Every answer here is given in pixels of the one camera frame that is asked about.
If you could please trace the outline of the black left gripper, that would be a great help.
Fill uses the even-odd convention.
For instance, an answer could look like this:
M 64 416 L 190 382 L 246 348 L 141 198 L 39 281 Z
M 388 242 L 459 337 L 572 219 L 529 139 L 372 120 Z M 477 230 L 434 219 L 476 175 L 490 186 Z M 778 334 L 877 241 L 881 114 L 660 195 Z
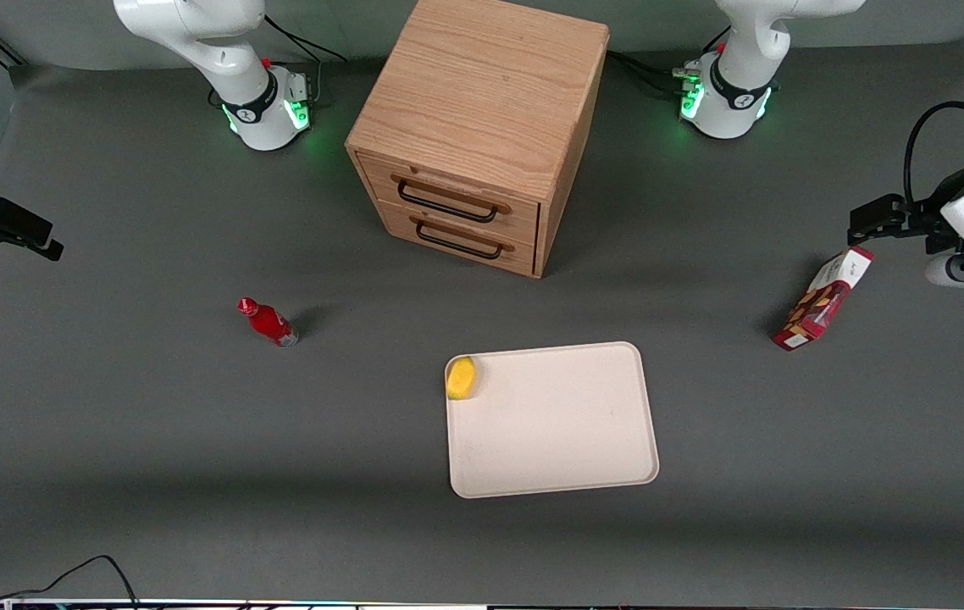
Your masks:
M 926 236 L 926 254 L 951 250 L 964 254 L 964 239 L 950 227 L 943 208 L 964 192 L 964 166 L 946 176 L 925 198 L 912 198 L 909 204 L 908 236 Z M 881 238 L 897 238 L 905 231 L 907 205 L 900 194 L 885 194 L 850 211 L 847 246 Z

